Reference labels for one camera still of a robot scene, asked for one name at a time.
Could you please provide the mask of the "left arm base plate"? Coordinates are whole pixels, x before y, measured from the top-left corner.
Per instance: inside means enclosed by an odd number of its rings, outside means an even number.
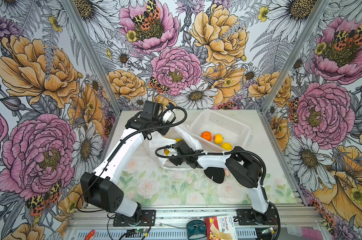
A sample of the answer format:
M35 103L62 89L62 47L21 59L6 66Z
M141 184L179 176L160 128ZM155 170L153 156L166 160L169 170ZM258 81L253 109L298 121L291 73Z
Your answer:
M153 227L155 225L156 210L141 210L138 214L128 217L116 214L114 227Z

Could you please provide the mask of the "peach toy fruit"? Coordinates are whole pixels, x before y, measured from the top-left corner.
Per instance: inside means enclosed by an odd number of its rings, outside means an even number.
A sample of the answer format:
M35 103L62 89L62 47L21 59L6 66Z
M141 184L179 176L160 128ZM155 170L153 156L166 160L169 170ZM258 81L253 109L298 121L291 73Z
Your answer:
M221 134L214 135L213 140L216 145L221 145L224 142L224 138Z

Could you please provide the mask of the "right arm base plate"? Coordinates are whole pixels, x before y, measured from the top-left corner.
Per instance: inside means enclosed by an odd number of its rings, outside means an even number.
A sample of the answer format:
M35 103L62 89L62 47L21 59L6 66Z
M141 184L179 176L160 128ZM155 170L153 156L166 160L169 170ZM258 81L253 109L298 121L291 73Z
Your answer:
M269 206L265 213L259 213L252 208L237 209L236 217L240 226L278 225L280 218L274 207Z

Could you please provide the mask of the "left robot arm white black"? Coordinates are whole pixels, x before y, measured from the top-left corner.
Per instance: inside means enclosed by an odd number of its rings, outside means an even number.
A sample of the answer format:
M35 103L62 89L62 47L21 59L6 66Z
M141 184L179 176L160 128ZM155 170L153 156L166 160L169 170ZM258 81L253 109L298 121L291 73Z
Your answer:
M165 135L168 125L175 121L174 104L163 107L159 103L148 101L142 111L130 118L118 143L112 152L92 172L85 172L80 179L83 198L109 213L116 213L133 222L141 219L141 204L130 200L118 187L123 169L136 149L148 140L153 133Z

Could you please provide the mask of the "white plastic bag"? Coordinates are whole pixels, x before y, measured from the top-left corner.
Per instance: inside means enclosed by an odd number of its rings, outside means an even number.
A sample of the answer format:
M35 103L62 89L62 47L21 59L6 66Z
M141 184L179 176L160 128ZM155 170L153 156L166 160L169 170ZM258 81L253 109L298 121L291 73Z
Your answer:
M186 141L187 145L191 147L194 152L197 150L203 150L202 144L191 135L192 132L189 130L189 127L190 126L188 124L181 124L171 128L168 133L170 133L172 137L179 137ZM166 170L171 171L187 171L191 169L191 167L186 163L182 163L180 166L176 166L170 162L168 157L159 158L155 155L155 150L165 146L174 145L176 140L166 138L158 132L152 133L151 136L151 140L144 140L143 146L149 158L152 159L156 164Z

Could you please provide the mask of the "orange toy orange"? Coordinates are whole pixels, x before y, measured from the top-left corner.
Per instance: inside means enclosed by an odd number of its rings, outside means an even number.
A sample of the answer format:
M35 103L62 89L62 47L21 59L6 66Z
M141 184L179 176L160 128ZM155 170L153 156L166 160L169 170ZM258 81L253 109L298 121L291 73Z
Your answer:
M203 132L201 134L201 138L203 138L206 141L210 142L212 140L212 134L210 132Z

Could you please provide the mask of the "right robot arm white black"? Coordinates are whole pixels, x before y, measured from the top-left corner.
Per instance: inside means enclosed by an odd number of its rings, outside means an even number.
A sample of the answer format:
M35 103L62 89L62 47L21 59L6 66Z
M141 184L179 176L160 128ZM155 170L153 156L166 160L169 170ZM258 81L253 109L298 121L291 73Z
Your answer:
M266 165L255 153L236 146L228 152L193 150L181 140L165 147L165 157L176 166L186 163L193 169L203 169L205 175L217 184L224 182L225 170L243 187L248 189L252 208L247 218L255 224L265 224L269 201L263 187Z

